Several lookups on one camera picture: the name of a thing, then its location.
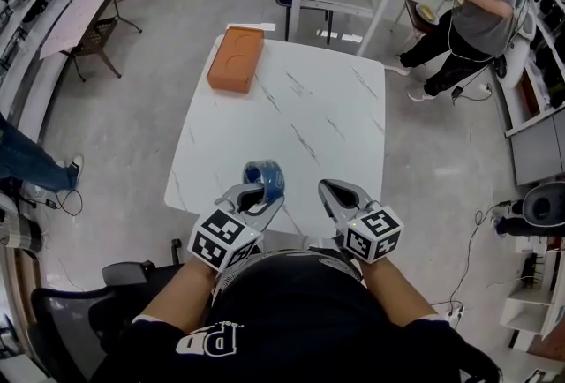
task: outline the stool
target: stool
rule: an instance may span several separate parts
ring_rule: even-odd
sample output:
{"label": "stool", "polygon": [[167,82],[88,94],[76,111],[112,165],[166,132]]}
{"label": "stool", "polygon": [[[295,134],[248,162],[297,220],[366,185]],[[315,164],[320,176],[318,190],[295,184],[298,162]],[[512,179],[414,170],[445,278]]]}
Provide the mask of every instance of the stool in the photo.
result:
{"label": "stool", "polygon": [[413,0],[405,0],[404,7],[396,18],[395,25],[398,24],[398,21],[403,16],[404,12],[407,11],[413,28],[411,35],[406,39],[406,41],[403,43],[403,46],[400,48],[400,52],[398,53],[399,55],[403,53],[403,49],[404,47],[406,47],[406,44],[408,44],[414,37],[420,39],[425,34],[430,34],[437,27],[427,23],[422,18],[420,18],[420,15],[416,11],[417,4],[418,2],[415,2]]}

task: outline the black pants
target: black pants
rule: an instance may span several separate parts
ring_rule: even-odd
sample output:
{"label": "black pants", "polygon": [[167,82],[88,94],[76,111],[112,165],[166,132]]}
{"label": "black pants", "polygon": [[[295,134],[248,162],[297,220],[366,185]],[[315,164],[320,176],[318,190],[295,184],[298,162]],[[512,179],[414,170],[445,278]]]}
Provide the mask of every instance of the black pants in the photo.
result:
{"label": "black pants", "polygon": [[489,65],[493,59],[492,56],[473,48],[467,43],[454,26],[451,27],[450,33],[450,23],[451,11],[448,11],[441,16],[440,24],[433,33],[427,34],[411,50],[400,55],[401,63],[407,68],[415,68],[449,51],[449,44],[451,44],[451,49],[459,56],[477,61],[488,60],[484,63],[476,63],[458,56],[448,56],[440,71],[428,79],[424,86],[426,93],[431,96],[449,90],[456,83]]}

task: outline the jeans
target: jeans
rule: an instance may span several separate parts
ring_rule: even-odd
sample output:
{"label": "jeans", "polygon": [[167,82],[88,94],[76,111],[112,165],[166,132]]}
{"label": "jeans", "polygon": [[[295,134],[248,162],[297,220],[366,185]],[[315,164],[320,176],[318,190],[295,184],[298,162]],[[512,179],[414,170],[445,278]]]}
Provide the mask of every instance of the jeans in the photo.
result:
{"label": "jeans", "polygon": [[62,168],[0,115],[0,179],[15,177],[50,192],[73,190],[79,171]]}
{"label": "jeans", "polygon": [[440,24],[433,33],[424,36],[416,46],[408,52],[400,55],[400,62],[406,68],[415,68],[433,58],[448,52],[449,45],[459,56],[465,56],[472,60],[486,60],[483,63],[472,62],[458,56],[449,55],[440,71],[427,80],[424,90],[431,96],[439,92],[449,90],[453,85],[469,77],[475,72],[488,66],[493,57],[473,48],[457,31],[454,26],[449,32],[451,24],[451,11],[446,12],[440,18]]}

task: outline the box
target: box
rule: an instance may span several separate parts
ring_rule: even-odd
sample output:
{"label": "box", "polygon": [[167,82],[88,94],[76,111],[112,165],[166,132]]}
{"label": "box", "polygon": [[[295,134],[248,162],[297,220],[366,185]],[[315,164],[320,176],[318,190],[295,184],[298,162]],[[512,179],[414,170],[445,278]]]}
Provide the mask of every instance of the box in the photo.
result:
{"label": "box", "polygon": [[249,93],[265,32],[257,28],[231,26],[215,55],[207,80],[214,89]]}

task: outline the black shirt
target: black shirt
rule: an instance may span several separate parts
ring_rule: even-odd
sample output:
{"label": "black shirt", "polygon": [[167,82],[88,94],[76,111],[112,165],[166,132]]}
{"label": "black shirt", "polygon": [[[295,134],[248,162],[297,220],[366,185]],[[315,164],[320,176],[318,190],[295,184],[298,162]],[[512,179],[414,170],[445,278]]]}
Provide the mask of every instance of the black shirt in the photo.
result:
{"label": "black shirt", "polygon": [[218,286],[205,327],[186,335],[140,319],[92,381],[438,382],[461,381],[460,370],[496,374],[489,365],[484,370],[492,362],[445,321],[393,325],[338,259],[314,252],[268,254]]}

